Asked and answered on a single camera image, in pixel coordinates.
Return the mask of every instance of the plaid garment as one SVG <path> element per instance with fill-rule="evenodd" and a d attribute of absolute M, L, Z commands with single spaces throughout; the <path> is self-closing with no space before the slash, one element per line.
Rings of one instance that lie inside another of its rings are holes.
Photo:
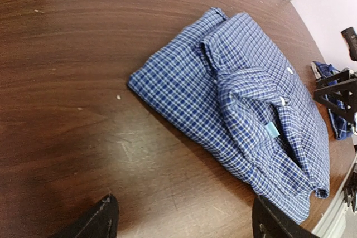
<path fill-rule="evenodd" d="M 329 195 L 326 125 L 295 70 L 246 13 L 186 27 L 129 87 L 297 223 Z M 265 127 L 272 122 L 280 136 Z"/>
<path fill-rule="evenodd" d="M 317 79 L 321 79 L 321 78 L 327 78 L 330 77 L 332 75 L 335 75 L 339 72 L 339 70 L 337 70 L 336 68 L 334 68 L 331 64 L 324 64 L 318 61 L 314 61 L 311 63 L 312 68 L 316 68 L 316 70 L 319 72 L 320 77 L 317 77 Z M 329 83 L 329 86 L 332 85 L 336 85 L 337 81 L 332 81 Z M 330 102 L 336 104 L 338 107 L 345 109 L 345 105 L 342 101 L 340 100 L 336 100 L 333 97 L 328 97 L 326 96 L 326 99 L 329 100 Z M 352 136 L 352 126 L 351 124 L 349 124 L 346 119 L 344 119 L 343 117 L 334 114 L 333 112 L 331 112 L 330 109 L 327 109 L 327 111 L 329 112 L 329 116 L 330 116 L 330 120 L 331 120 L 331 125 L 332 125 L 332 129 L 334 131 L 335 134 L 335 138 L 338 140 L 342 140 L 342 139 L 346 139 L 350 136 Z"/>

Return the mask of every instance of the table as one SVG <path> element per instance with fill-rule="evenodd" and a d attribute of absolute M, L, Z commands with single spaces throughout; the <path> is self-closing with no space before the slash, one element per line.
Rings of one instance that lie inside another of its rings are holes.
<path fill-rule="evenodd" d="M 288 0 L 0 0 L 0 230 L 46 237 L 113 193 L 119 237 L 252 237 L 254 193 L 138 99 L 129 75 L 209 7 L 248 12 L 310 92 L 323 61 Z M 331 196 L 354 158 L 329 127 Z"/>

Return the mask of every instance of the shirt label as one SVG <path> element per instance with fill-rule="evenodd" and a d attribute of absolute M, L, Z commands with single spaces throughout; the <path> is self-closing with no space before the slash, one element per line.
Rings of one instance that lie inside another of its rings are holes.
<path fill-rule="evenodd" d="M 280 136 L 280 133 L 273 122 L 269 122 L 264 127 L 272 138 L 276 138 Z"/>

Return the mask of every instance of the shirt button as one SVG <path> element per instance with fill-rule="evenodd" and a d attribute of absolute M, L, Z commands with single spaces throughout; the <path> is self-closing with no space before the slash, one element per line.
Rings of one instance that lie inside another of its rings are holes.
<path fill-rule="evenodd" d="M 283 97 L 280 97 L 280 99 L 281 99 L 281 105 L 285 106 L 286 105 L 285 99 Z"/>

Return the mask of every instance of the white wall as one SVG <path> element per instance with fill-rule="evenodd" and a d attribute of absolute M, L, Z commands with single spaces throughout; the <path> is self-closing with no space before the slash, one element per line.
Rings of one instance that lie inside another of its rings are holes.
<path fill-rule="evenodd" d="M 356 0 L 292 0 L 292 3 L 325 62 L 338 69 L 348 66 L 357 71 L 357 62 L 351 61 L 347 45 L 340 33 L 350 26 L 354 26 L 357 31 Z"/>

